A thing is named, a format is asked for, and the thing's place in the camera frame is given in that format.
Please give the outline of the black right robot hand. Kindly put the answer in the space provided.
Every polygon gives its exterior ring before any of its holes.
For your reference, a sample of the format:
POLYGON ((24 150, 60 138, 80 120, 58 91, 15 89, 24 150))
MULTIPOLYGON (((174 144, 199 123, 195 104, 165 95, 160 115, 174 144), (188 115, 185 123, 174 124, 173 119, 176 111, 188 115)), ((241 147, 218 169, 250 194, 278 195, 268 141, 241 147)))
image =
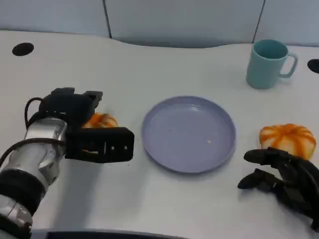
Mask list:
POLYGON ((244 154, 244 160, 259 165, 269 165, 281 175, 278 179, 271 173, 256 168, 238 184, 239 189, 258 189, 273 193, 277 200, 312 219, 311 228, 319 231, 319 169, 311 162, 286 151, 268 147, 253 149, 244 154))

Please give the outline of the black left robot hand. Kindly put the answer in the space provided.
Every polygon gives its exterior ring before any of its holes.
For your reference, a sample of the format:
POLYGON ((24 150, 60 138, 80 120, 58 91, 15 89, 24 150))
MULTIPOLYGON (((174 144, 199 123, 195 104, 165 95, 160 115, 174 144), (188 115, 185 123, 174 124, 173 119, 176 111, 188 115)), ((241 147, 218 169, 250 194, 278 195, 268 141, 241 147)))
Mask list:
POLYGON ((101 101, 101 91, 76 94, 74 88, 56 88, 40 103, 38 112, 43 118, 58 118, 71 127, 82 127, 95 113, 101 101))

